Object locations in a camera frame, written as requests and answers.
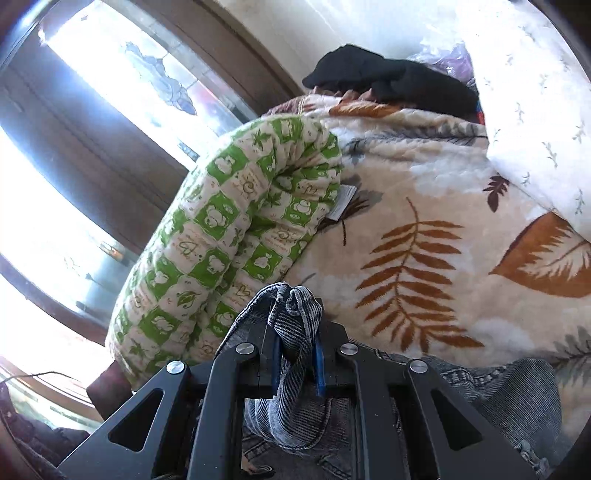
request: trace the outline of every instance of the rolled green patterned blanket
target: rolled green patterned blanket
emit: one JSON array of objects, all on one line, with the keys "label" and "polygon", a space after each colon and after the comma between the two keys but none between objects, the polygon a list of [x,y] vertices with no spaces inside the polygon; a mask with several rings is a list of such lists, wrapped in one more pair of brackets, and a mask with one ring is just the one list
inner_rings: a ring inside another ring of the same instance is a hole
[{"label": "rolled green patterned blanket", "polygon": [[134,388],[172,359],[211,359],[334,205],[340,150],[318,122],[271,116],[227,139],[189,172],[113,310],[106,345]]}]

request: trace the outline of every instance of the glass window pane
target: glass window pane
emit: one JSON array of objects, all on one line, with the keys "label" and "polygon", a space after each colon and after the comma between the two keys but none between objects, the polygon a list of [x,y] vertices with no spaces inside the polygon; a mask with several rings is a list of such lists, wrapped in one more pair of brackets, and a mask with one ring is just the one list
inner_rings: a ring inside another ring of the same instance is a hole
[{"label": "glass window pane", "polygon": [[0,252],[62,305],[106,328],[137,256],[80,213],[0,128]]},{"label": "glass window pane", "polygon": [[[127,0],[115,3],[119,11],[95,0],[46,39],[47,44],[190,170],[218,136],[256,115],[163,25]],[[199,83],[202,77],[207,87]]]}]

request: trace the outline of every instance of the black cloth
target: black cloth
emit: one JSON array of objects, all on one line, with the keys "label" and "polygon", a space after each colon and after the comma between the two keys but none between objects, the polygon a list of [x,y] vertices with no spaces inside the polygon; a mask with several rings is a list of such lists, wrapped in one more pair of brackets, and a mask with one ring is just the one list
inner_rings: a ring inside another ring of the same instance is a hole
[{"label": "black cloth", "polygon": [[327,53],[304,80],[332,92],[372,89],[380,103],[405,102],[430,112],[466,117],[478,95],[462,82],[411,60],[390,60],[355,45]]}]

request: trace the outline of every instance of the leaf pattern blanket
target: leaf pattern blanket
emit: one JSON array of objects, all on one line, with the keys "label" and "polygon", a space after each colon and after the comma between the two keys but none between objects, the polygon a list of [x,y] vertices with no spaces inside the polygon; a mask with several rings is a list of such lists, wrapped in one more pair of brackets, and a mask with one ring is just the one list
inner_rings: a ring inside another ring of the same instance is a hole
[{"label": "leaf pattern blanket", "polygon": [[338,137],[342,183],[358,187],[285,281],[388,352],[470,367],[542,356],[575,438],[591,413],[591,245],[495,171],[481,125],[319,95],[282,108]]},{"label": "leaf pattern blanket", "polygon": [[212,358],[334,205],[336,137],[309,118],[245,125],[189,172],[116,302],[106,344],[134,388],[172,359]]}]

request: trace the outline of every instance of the fabric tag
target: fabric tag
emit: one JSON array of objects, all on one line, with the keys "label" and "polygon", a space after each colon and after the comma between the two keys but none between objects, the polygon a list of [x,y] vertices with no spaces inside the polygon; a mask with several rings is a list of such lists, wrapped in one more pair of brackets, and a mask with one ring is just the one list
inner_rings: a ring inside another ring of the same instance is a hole
[{"label": "fabric tag", "polygon": [[336,196],[335,206],[332,207],[332,210],[326,214],[326,217],[330,220],[337,221],[339,220],[340,216],[343,214],[347,205],[353,198],[357,192],[357,187],[354,185],[341,185],[339,186],[339,192]]}]

